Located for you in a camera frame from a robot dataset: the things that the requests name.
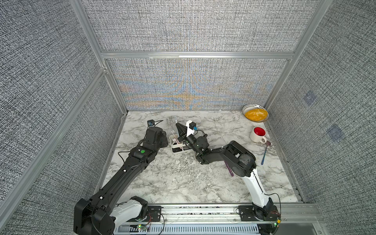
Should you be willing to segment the white toothbrush holder caddy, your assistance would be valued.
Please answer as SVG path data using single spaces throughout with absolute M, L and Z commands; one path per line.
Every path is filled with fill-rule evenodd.
M 179 144 L 172 145 L 170 141 L 170 136 L 169 136 L 169 146 L 171 148 L 172 153 L 183 153 L 183 152 L 192 150 L 190 146 L 188 146 L 185 143 L 181 143 L 178 140 L 177 141 L 179 142 Z

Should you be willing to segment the purple orange toothbrush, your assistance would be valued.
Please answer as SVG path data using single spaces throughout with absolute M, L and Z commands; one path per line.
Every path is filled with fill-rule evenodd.
M 226 167 L 227 167 L 227 169 L 228 169 L 230 175 L 231 175 L 232 177 L 234 177 L 234 173 L 233 173 L 233 171 L 231 170 L 230 166 L 228 165 L 228 163 L 227 163 L 226 161 L 225 161 L 225 165 L 226 165 Z

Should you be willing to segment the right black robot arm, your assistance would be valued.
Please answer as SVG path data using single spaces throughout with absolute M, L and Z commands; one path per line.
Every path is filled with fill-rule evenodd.
M 189 120 L 186 124 L 176 123 L 180 142 L 186 142 L 196 153 L 197 161 L 202 165 L 224 161 L 230 170 L 241 177 L 251 195 L 255 217 L 265 220 L 269 216 L 281 215 L 258 176 L 256 157 L 236 141 L 219 148 L 210 148 L 207 135 L 194 135 L 196 123 Z

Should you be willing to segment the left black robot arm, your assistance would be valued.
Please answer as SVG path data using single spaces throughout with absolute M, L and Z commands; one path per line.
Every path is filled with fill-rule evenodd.
M 111 235 L 125 222 L 147 217 L 148 202 L 134 196 L 122 205 L 118 200 L 147 166 L 159 149 L 168 145 L 166 132 L 150 127 L 141 144 L 130 150 L 128 158 L 103 188 L 88 200 L 80 199 L 74 207 L 73 231 L 78 235 Z

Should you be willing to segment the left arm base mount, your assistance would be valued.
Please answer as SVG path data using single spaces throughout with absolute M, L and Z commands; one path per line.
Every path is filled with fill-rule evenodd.
M 141 215 L 128 220 L 128 222 L 160 222 L 161 213 L 161 206 L 148 206 L 147 209 L 142 209 Z

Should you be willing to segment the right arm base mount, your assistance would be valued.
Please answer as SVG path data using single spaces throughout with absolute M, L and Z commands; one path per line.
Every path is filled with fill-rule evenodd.
M 270 208 L 260 208 L 258 206 L 238 206 L 237 213 L 239 214 L 241 221 L 277 221 L 281 219 L 281 215 L 278 212 L 276 206 Z

